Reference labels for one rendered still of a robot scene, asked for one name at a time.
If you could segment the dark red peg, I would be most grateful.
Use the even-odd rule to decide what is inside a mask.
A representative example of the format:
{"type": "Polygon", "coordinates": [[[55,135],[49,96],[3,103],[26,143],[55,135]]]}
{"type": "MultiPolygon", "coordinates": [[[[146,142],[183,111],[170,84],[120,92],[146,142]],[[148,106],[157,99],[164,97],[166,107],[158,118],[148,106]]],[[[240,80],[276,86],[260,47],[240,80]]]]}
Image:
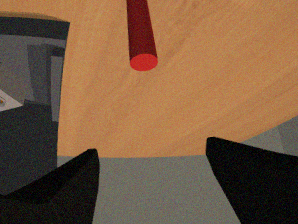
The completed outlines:
{"type": "Polygon", "coordinates": [[[157,64],[148,0],[126,0],[128,18],[128,47],[130,67],[149,71],[157,64]]]}

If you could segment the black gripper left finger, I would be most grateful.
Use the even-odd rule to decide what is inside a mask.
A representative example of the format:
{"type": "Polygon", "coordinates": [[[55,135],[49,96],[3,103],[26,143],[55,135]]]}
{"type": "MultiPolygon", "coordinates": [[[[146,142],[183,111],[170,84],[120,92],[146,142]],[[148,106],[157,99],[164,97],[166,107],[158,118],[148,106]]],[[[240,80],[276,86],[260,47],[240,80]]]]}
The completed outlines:
{"type": "Polygon", "coordinates": [[[0,194],[0,224],[92,224],[100,157],[96,148],[33,183],[0,194]]]}

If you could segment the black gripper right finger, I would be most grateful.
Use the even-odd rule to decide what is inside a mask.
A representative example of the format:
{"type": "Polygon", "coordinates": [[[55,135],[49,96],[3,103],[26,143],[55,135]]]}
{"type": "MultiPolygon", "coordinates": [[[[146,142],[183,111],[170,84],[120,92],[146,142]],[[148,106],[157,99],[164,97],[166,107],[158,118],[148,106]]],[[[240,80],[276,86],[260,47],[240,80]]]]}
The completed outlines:
{"type": "Polygon", "coordinates": [[[298,224],[298,156],[221,137],[205,152],[241,224],[298,224]]]}

